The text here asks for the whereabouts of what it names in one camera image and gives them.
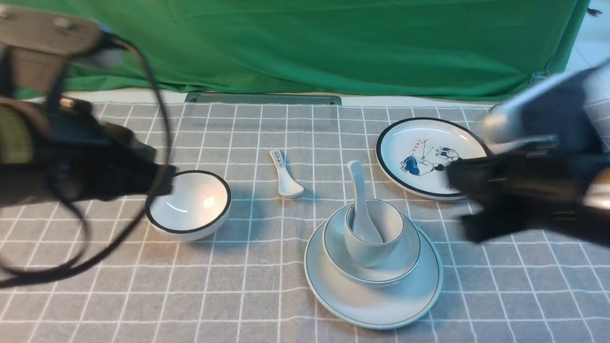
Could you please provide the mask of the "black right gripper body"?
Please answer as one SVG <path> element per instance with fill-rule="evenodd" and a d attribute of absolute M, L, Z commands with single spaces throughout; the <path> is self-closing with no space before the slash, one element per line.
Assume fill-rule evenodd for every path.
<path fill-rule="evenodd" d="M 465 238 L 483 243 L 533 229 L 608 247 L 609 155 L 513 150 L 461 159 L 448 181 L 479 205 L 460 218 Z"/>

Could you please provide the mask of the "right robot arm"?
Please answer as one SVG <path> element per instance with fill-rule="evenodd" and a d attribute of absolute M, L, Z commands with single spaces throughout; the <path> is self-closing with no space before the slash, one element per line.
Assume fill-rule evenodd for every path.
<path fill-rule="evenodd" d="M 547 229 L 609 245 L 609 154 L 586 111 L 586 81 L 608 60 L 547 78 L 482 121 L 503 152 L 460 159 L 448 181 L 480 211 L 460 218 L 467 241 Z"/>

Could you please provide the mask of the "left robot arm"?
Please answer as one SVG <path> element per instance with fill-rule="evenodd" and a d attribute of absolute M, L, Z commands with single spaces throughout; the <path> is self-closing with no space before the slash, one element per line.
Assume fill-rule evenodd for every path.
<path fill-rule="evenodd" d="M 70 63 L 112 68 L 121 50 L 142 66 L 165 124 L 165 162 L 126 127 L 65 96 Z M 173 191 L 172 133 L 143 54 L 92 20 L 1 5 L 1 206 L 111 201 Z"/>

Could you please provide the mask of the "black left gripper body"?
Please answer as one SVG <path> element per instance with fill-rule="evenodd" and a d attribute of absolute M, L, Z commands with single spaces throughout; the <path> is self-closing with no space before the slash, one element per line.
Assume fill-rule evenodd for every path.
<path fill-rule="evenodd" d="M 124 126 L 102 121 L 91 102 L 63 98 L 47 114 L 52 135 L 37 147 L 41 180 L 48 174 L 71 201 L 111 201 L 150 192 L 161 165 L 157 150 Z"/>

